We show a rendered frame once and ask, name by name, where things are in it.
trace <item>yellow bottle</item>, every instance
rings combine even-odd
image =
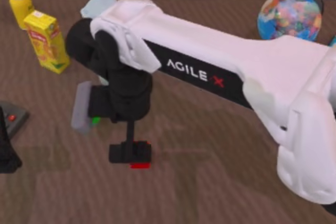
[[[9,0],[15,19],[22,30],[26,30],[24,19],[34,11],[32,0]]]

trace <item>yellow carton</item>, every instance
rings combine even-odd
[[[24,23],[41,66],[62,73],[70,64],[70,58],[56,18],[35,10]]]

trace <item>light blue cup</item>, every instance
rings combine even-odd
[[[80,10],[80,14],[83,18],[96,18],[106,9],[111,7],[117,2],[117,0],[89,0],[89,2]],[[99,81],[102,85],[108,85],[109,82],[101,76]]]

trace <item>world map globe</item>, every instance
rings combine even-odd
[[[292,35],[314,41],[321,24],[322,13],[315,0],[267,0],[257,20],[262,39]]]

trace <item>brown tabletop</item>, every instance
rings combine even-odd
[[[258,38],[264,0],[157,0],[168,14]],[[86,0],[35,0],[65,35]],[[0,100],[30,118],[13,138],[23,167],[0,175],[1,224],[332,224],[328,213],[278,179],[277,146],[254,113],[160,72],[136,138],[153,146],[150,169],[108,162],[125,124],[103,120],[87,136],[70,127],[77,84],[98,78],[72,62],[61,75],[40,67],[27,34],[0,2]],[[326,2],[319,42],[336,33]]]

